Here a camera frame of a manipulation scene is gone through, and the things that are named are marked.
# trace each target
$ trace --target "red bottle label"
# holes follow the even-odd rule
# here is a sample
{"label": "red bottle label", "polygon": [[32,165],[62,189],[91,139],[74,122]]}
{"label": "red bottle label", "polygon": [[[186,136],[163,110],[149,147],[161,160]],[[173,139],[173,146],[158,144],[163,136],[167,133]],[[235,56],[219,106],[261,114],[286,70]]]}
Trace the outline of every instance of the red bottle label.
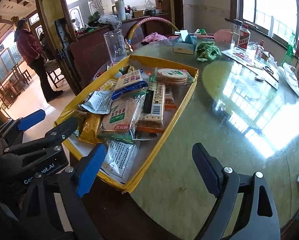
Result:
{"label": "red bottle label", "polygon": [[240,40],[239,40],[239,46],[243,49],[248,48],[248,42],[250,39],[251,33],[247,33],[245,31],[241,31]]}

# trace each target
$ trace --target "glass tabletop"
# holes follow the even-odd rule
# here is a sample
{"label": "glass tabletop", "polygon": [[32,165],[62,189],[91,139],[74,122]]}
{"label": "glass tabletop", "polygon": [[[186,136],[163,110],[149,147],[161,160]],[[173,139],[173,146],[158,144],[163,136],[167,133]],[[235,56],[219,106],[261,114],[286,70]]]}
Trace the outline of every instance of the glass tabletop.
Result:
{"label": "glass tabletop", "polygon": [[[200,142],[223,166],[241,174],[264,174],[283,227],[299,208],[299,97],[282,77],[275,90],[223,54],[202,63],[195,55],[174,53],[171,45],[171,40],[154,42],[134,54],[198,68],[199,78],[133,199],[165,229],[193,239],[215,203],[192,160],[192,147]],[[216,45],[220,51],[230,48],[223,42]],[[224,236],[235,225],[240,195]]]}

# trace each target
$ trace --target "tiled floor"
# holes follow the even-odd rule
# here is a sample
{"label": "tiled floor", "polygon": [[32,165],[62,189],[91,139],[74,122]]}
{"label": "tiled floor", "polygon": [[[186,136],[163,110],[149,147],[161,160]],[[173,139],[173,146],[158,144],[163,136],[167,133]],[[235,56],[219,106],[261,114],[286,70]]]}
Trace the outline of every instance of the tiled floor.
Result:
{"label": "tiled floor", "polygon": [[[61,86],[57,90],[63,90],[63,94],[59,98],[47,103],[41,89],[39,77],[35,74],[26,90],[18,96],[11,108],[6,110],[14,120],[25,117],[39,109],[45,111],[45,119],[24,133],[23,142],[44,137],[45,133],[53,128],[54,121],[59,117],[65,106],[75,97],[66,80],[63,80],[59,85]],[[69,158],[69,151],[64,146],[63,148],[67,158]],[[55,199],[65,231],[72,231],[60,194],[55,194]]]}

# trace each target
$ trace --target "green cloth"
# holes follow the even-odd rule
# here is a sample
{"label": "green cloth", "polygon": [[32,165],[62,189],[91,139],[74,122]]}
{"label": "green cloth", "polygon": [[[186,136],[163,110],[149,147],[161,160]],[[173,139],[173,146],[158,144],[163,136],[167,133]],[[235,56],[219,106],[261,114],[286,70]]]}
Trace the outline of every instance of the green cloth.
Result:
{"label": "green cloth", "polygon": [[217,46],[215,46],[215,42],[213,41],[203,41],[197,47],[197,61],[205,62],[212,61],[216,59],[217,56],[221,55],[221,52]]}

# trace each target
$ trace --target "black shoe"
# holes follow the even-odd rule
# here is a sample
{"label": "black shoe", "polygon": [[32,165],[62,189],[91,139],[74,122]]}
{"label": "black shoe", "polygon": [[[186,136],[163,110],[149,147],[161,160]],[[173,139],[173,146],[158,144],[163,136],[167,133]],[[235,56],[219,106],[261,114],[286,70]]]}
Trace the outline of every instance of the black shoe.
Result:
{"label": "black shoe", "polygon": [[50,101],[54,100],[55,98],[59,97],[63,93],[63,90],[54,91],[50,98],[46,98],[46,102],[49,103]]}

